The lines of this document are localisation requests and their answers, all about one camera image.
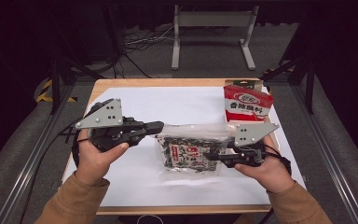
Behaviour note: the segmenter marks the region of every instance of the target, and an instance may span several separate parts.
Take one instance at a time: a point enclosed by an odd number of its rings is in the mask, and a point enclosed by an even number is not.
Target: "human hand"
[[[263,141],[265,145],[276,148],[269,135],[265,136]],[[269,147],[266,147],[266,151],[276,154]],[[235,169],[243,175],[254,178],[261,186],[272,193],[285,191],[295,184],[295,181],[289,175],[284,165],[279,159],[274,157],[267,156],[263,164],[258,167],[236,164]]]
[[[88,131],[82,130],[78,139],[87,139]],[[76,178],[84,184],[99,186],[109,171],[110,164],[122,156],[128,148],[128,143],[122,143],[102,153],[90,141],[79,142],[79,164],[75,174]]]

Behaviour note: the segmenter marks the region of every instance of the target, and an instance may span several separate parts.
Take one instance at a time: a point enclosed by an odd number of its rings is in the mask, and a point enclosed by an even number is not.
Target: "red snack bag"
[[[225,86],[226,120],[264,120],[274,99],[262,91],[240,86]]]

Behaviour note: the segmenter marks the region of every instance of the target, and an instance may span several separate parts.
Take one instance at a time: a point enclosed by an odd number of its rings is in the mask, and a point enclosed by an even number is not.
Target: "person's arm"
[[[87,130],[78,139],[86,139]],[[79,143],[79,165],[59,191],[46,203],[42,215],[35,222],[86,224],[92,223],[109,187],[103,179],[110,164],[125,153],[129,145],[123,143],[101,153],[90,141]]]
[[[269,135],[264,144],[274,147]],[[266,151],[275,153],[266,147]],[[316,200],[289,175],[284,165],[274,157],[266,157],[259,167],[237,164],[235,169],[257,180],[269,196],[281,223],[331,223]]]

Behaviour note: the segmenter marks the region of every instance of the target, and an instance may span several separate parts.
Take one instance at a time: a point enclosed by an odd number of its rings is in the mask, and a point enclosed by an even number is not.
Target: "seaweed snack package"
[[[269,115],[274,99],[262,91],[229,85],[224,87],[226,120],[258,120]]]
[[[163,131],[156,135],[163,164],[161,179],[199,179],[219,175],[221,161],[209,161],[203,153],[224,154],[233,133],[226,124],[164,126]]]

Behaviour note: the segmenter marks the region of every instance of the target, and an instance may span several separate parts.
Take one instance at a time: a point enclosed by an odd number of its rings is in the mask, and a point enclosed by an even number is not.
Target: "brown sleeve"
[[[268,192],[281,223],[332,223],[316,200],[297,182],[281,193]]]
[[[46,203],[42,215],[35,223],[92,223],[108,187],[109,181],[106,179],[100,187],[92,187],[71,175]]]

